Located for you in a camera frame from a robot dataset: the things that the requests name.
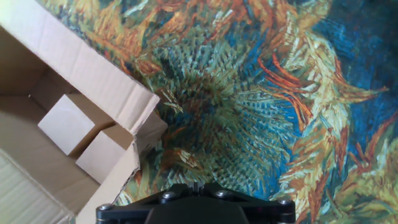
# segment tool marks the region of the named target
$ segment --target black plastic part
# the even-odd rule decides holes
[[[219,190],[227,190],[226,197],[218,197]],[[165,192],[175,197],[163,198]],[[266,202],[217,183],[174,184],[159,192],[126,206],[114,206],[109,210],[96,210],[97,224],[249,224],[294,223],[295,204]]]

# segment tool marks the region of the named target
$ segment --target rug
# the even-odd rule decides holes
[[[161,98],[117,204],[216,181],[297,223],[398,220],[397,1],[38,1]]]

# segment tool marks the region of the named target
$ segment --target corrugated cardboard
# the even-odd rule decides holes
[[[0,66],[0,70],[6,71],[0,72],[0,94],[29,94],[43,72],[47,70],[47,65],[50,65],[56,73],[59,73],[68,83],[76,87],[133,135],[140,131],[159,102],[159,97],[98,55],[35,0],[0,1],[0,25],[45,62],[42,63],[40,59],[36,62],[31,60],[32,65],[42,66],[36,70],[24,66],[11,68]],[[15,64],[30,65],[26,62],[20,63],[23,60],[18,61],[19,58],[23,57],[16,57]],[[13,74],[13,76],[2,76],[2,74]],[[17,139],[17,134],[14,133],[14,135],[14,139]],[[34,153],[26,153],[24,157],[32,155]],[[125,181],[138,168],[139,158],[137,146],[134,144],[124,153],[101,187],[81,210],[77,217],[77,224],[95,223],[95,208],[102,203],[114,201]],[[73,185],[72,189],[77,193],[79,185]],[[42,213],[37,214],[37,217],[46,215],[48,213],[43,210]]]
[[[1,27],[0,49],[0,95],[27,95],[47,65]]]
[[[10,156],[0,149],[0,223],[68,223],[74,217],[64,206],[53,200],[46,191],[29,177]]]
[[[98,133],[76,164],[102,184],[131,145],[133,136],[120,125]]]
[[[152,112],[137,133],[138,153],[141,154],[145,149],[154,147],[166,129],[167,123],[156,113]]]
[[[66,154],[81,154],[114,121],[82,94],[63,95],[39,128]]]
[[[27,96],[0,96],[0,149],[31,179],[29,182],[38,183],[41,191],[51,195],[51,201],[65,207],[64,210],[77,214],[94,194],[98,183],[79,169],[75,161],[67,157],[37,127],[45,113]],[[7,206],[28,209],[28,204],[20,198],[26,189],[7,183],[3,183],[3,186],[15,188],[13,192],[0,190],[0,197],[11,197],[12,203]],[[7,197],[0,198],[0,207],[4,205],[3,199]],[[47,207],[46,201],[40,202],[42,208]]]
[[[111,173],[87,202],[76,218],[77,224],[95,223],[95,210],[105,203],[112,203],[121,191],[128,178],[139,169],[137,146],[132,144],[124,153]]]
[[[47,75],[42,75],[30,92],[32,99],[46,111],[49,111],[64,94],[63,90]]]
[[[0,1],[0,25],[133,135],[159,102],[35,0]]]

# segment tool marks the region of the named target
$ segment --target screw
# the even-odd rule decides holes
[[[216,192],[216,196],[223,198],[223,197],[226,197],[228,195],[228,193],[229,192],[227,190],[219,190]]]
[[[111,203],[106,203],[106,204],[103,204],[103,205],[99,206],[98,209],[100,209],[101,211],[103,211],[103,210],[109,210],[109,209],[111,209],[112,207],[113,207],[113,205],[112,205]]]
[[[282,205],[287,205],[288,203],[292,202],[292,199],[289,196],[282,197],[278,199],[278,202]]]
[[[163,194],[163,198],[164,199],[170,199],[170,198],[174,198],[175,197],[175,193],[174,192],[165,192]]]

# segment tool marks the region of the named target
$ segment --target open cardboard box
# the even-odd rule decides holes
[[[15,162],[13,157],[20,156],[19,159],[25,159],[26,164],[29,163],[29,159],[35,157],[33,151],[27,155],[23,151],[14,150],[13,147],[16,145],[13,144],[17,142],[18,147],[30,147],[32,141],[40,138],[41,143],[36,145],[36,149],[46,146],[52,148],[50,149],[52,152],[59,150],[48,138],[46,139],[43,133],[40,133],[40,129],[36,129],[36,125],[56,102],[58,96],[64,93],[80,92],[133,136],[148,135],[147,139],[142,138],[137,144],[148,144],[154,140],[155,130],[164,130],[165,123],[162,123],[160,118],[154,116],[152,112],[159,102],[159,97],[98,55],[36,1],[0,1],[0,25],[3,28],[0,29],[0,114],[2,116],[0,117],[0,132],[2,133],[0,134],[7,134],[9,138],[7,146],[12,154],[4,156],[8,160],[0,160],[0,168],[13,164]],[[23,140],[20,139],[19,134],[24,135],[25,132],[21,130],[10,132],[7,129],[11,126],[22,130],[28,127],[29,131],[35,134],[28,135],[30,139]],[[0,142],[0,148],[4,147],[4,144]],[[72,211],[74,214],[70,214],[73,216],[78,213],[77,223],[95,223],[95,208],[103,203],[113,202],[131,174],[138,170],[137,144],[133,141],[100,186],[98,184],[96,186],[95,182],[90,180],[90,177],[82,170],[79,171],[74,164],[75,161],[65,162],[70,167],[71,164],[76,166],[76,169],[71,169],[89,183],[88,185],[91,185],[87,188],[89,189],[87,194],[79,190],[75,191],[76,194],[88,195],[87,199],[92,195],[86,204],[80,202],[82,205],[85,204],[81,210],[77,206],[75,211]],[[33,167],[19,167],[18,162],[15,166],[22,170],[22,173],[18,175],[27,175],[34,183],[33,188],[39,188],[38,191],[43,190],[40,186],[43,183],[40,181],[45,182],[48,178],[40,180],[31,176],[29,169]],[[36,171],[40,170],[45,169],[37,167]],[[44,199],[40,200],[40,197],[32,199],[31,202],[24,200],[23,194],[12,191],[15,189],[12,188],[12,183],[8,184],[10,192],[5,194],[6,187],[0,185],[0,198],[3,200],[6,198],[12,203],[6,205],[10,207],[11,215],[11,208],[22,207],[26,210],[24,214],[20,214],[23,218],[29,215],[31,208],[37,208],[38,205],[46,203]],[[10,198],[12,194],[21,195]],[[40,217],[49,216],[49,208],[42,207],[39,210],[41,212],[34,214],[29,223],[40,223],[38,221]],[[0,210],[3,209],[5,207],[0,203]],[[60,216],[62,212],[59,211],[57,214],[49,223],[68,222],[68,218]]]

